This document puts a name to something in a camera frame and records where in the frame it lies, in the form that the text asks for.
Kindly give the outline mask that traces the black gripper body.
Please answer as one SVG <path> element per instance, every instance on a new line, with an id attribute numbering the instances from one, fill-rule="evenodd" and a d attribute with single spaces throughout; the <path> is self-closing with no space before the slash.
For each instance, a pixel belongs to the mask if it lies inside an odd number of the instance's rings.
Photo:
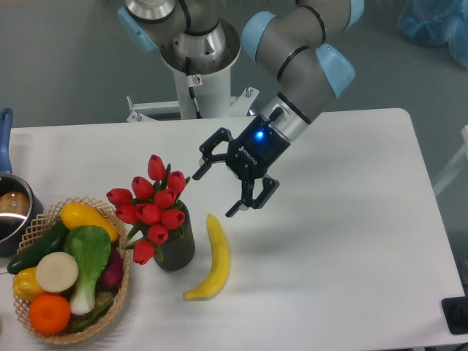
<path id="1" fill-rule="evenodd" d="M 256 116 L 245 130 L 229 142 L 227 167 L 239 178 L 262 178 L 268 168 L 290 146 L 262 116 Z"/>

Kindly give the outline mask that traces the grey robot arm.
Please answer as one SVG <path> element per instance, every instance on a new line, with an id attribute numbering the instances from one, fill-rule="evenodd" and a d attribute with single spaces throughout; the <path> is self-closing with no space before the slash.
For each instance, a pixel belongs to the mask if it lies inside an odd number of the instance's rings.
<path id="1" fill-rule="evenodd" d="M 223 162 L 241 181 L 227 212 L 262 208 L 279 187 L 268 168 L 355 77 L 351 63 L 328 44 L 362 15 L 362 1 L 298 1 L 280 18 L 264 11 L 237 32 L 217 1 L 127 1 L 118 19 L 141 50 L 158 50 L 172 69 L 183 119 L 230 111 L 230 69 L 240 52 L 266 69 L 281 90 L 237 137 L 219 129 L 201 146 L 202 178 Z"/>

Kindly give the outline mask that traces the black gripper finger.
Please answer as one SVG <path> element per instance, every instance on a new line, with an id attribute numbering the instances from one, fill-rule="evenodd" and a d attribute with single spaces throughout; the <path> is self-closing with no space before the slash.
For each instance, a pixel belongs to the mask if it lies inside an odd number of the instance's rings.
<path id="1" fill-rule="evenodd" d="M 279 181 L 268 176 L 262 178 L 262 191 L 254 197 L 254 180 L 247 179 L 241 182 L 241 198 L 226 212 L 227 218 L 235 216 L 239 211 L 249 208 L 261 209 L 279 188 Z"/>
<path id="2" fill-rule="evenodd" d="M 230 130 L 221 127 L 200 145 L 199 150 L 202 156 L 199 169 L 192 176 L 194 180 L 200 180 L 210 170 L 212 164 L 226 161 L 227 153 L 213 154 L 213 151 L 220 143 L 229 143 L 231 140 L 233 137 Z"/>

